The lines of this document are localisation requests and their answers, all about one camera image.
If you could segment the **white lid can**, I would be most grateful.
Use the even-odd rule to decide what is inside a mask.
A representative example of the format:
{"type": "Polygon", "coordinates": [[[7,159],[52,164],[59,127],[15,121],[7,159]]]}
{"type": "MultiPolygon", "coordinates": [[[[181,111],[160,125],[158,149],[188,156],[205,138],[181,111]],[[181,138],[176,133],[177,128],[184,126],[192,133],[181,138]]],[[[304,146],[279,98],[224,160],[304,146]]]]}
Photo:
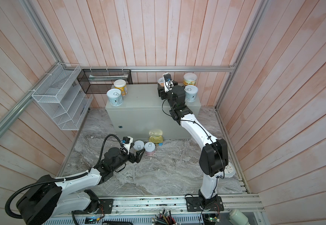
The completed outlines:
{"type": "Polygon", "coordinates": [[[147,156],[153,156],[155,154],[156,145],[153,142],[147,142],[144,145],[144,149],[147,156]]]}
{"type": "Polygon", "coordinates": [[[136,150],[136,151],[141,151],[141,150],[145,150],[145,143],[144,141],[142,140],[137,140],[134,142],[134,146],[133,148],[136,150]]]}
{"type": "Polygon", "coordinates": [[[194,102],[196,100],[198,88],[194,85],[185,86],[185,101],[194,102]]]}
{"type": "Polygon", "coordinates": [[[119,89],[113,88],[108,90],[107,97],[113,107],[118,107],[123,103],[123,96],[121,94],[121,90],[119,89]]]}
{"type": "Polygon", "coordinates": [[[164,78],[161,77],[160,79],[158,79],[157,83],[158,83],[161,87],[164,87],[164,84],[165,84],[164,78]]]}

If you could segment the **orange green label can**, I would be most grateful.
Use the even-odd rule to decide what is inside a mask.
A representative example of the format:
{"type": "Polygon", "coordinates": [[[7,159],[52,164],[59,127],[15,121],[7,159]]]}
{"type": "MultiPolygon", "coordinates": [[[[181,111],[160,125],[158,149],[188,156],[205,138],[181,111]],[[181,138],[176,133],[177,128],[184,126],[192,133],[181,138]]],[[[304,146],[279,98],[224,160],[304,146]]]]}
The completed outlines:
{"type": "Polygon", "coordinates": [[[183,76],[183,84],[184,86],[187,85],[196,85],[196,81],[197,81],[197,75],[195,73],[186,73],[183,76]]]}

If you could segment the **yellow label can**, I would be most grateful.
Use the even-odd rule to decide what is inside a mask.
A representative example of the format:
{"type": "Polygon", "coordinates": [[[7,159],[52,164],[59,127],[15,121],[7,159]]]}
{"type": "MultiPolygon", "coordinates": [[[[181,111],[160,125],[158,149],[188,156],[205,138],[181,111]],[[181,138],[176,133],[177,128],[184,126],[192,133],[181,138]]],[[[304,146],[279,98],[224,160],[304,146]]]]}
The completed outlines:
{"type": "Polygon", "coordinates": [[[127,85],[125,80],[123,79],[116,80],[113,85],[116,89],[119,89],[121,91],[122,96],[127,95],[128,91],[127,91],[127,85]]]}

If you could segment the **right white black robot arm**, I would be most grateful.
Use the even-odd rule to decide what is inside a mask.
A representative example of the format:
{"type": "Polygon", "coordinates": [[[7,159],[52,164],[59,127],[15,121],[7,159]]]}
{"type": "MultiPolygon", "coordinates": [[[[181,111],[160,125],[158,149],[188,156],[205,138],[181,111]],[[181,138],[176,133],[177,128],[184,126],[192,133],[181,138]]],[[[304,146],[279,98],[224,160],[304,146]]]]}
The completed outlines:
{"type": "Polygon", "coordinates": [[[201,148],[199,165],[204,173],[199,197],[209,201],[217,195],[216,188],[220,178],[225,177],[225,169],[229,165],[228,146],[224,139],[218,139],[208,132],[197,120],[192,110],[185,104],[185,88],[176,82],[162,86],[157,85],[158,96],[170,106],[172,117],[194,138],[201,148]]]}

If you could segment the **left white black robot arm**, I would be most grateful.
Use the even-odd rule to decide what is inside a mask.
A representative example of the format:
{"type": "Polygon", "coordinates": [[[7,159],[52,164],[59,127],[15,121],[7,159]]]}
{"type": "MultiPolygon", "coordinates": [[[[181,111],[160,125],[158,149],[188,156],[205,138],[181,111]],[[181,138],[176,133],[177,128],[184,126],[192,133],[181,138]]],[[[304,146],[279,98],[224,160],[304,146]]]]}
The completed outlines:
{"type": "Polygon", "coordinates": [[[125,147],[113,147],[100,153],[98,163],[85,172],[62,178],[42,176],[16,191],[7,200],[5,211],[27,225],[42,225],[50,217],[68,212],[96,213],[102,206],[90,188],[121,172],[127,162],[139,163],[144,153],[144,149],[132,153],[125,147]]]}

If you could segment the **gold rectangular sardine tin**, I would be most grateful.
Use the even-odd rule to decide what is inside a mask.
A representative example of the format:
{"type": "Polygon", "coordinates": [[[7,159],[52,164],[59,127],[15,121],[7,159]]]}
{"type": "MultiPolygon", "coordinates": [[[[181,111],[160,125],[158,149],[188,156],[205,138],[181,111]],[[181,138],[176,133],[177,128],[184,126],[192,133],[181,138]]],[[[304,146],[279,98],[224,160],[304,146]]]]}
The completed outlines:
{"type": "Polygon", "coordinates": [[[154,143],[156,146],[162,146],[164,139],[162,136],[150,136],[149,141],[154,143]]]}

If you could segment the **grey metal cabinet box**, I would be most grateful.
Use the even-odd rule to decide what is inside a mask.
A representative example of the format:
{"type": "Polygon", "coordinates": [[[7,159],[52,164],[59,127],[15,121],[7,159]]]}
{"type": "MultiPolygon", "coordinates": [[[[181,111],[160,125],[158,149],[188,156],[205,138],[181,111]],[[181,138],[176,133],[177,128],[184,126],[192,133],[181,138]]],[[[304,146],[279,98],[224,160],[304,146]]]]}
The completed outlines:
{"type": "Polygon", "coordinates": [[[191,135],[167,116],[170,106],[157,93],[157,84],[128,84],[120,106],[107,103],[105,109],[119,138],[130,136],[147,141],[160,131],[164,140],[189,139],[191,135]]]}

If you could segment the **black mesh basket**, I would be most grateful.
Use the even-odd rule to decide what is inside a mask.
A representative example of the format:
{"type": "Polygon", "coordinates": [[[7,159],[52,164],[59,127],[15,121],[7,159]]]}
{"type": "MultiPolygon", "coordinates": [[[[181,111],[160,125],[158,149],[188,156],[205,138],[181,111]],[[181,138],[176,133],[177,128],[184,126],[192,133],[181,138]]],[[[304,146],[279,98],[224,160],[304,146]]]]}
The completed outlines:
{"type": "Polygon", "coordinates": [[[86,94],[106,94],[114,87],[114,82],[120,79],[126,84],[133,83],[129,69],[82,69],[77,77],[86,94]]]}

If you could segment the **white round clock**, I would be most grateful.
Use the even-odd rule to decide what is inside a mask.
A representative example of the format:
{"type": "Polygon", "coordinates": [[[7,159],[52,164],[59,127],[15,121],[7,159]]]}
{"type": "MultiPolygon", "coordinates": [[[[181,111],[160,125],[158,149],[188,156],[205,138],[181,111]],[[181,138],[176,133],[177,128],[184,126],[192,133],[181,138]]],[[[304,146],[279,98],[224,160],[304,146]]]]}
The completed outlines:
{"type": "Polygon", "coordinates": [[[224,169],[224,177],[232,178],[236,175],[236,169],[231,162],[228,162],[228,165],[224,169]]]}

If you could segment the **white cylinder object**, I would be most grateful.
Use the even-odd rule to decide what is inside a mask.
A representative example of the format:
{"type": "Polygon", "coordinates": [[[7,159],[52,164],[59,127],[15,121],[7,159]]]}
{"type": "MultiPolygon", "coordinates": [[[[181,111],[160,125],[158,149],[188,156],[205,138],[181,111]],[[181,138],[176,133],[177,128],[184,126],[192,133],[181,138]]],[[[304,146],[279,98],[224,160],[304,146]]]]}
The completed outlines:
{"type": "Polygon", "coordinates": [[[233,209],[227,216],[227,220],[233,225],[250,225],[248,217],[239,209],[233,209]]]}

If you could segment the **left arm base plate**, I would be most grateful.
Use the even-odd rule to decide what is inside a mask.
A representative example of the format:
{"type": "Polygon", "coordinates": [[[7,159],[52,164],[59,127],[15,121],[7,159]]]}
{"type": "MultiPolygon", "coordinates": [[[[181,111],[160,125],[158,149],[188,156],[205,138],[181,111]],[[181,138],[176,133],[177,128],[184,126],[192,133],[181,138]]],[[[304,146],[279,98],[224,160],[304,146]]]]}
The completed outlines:
{"type": "Polygon", "coordinates": [[[113,201],[113,199],[92,200],[84,211],[91,214],[111,214],[113,208],[113,201]]]}

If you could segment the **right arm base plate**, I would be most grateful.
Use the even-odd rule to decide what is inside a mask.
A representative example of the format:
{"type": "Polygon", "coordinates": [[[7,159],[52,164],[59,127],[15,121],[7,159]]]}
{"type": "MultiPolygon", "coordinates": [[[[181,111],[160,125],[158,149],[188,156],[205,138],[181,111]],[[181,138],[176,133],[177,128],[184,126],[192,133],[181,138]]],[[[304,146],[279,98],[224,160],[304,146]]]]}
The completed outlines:
{"type": "Polygon", "coordinates": [[[207,200],[202,196],[193,196],[187,194],[184,196],[186,209],[188,212],[201,212],[201,211],[224,211],[224,205],[220,196],[214,196],[207,200]]]}

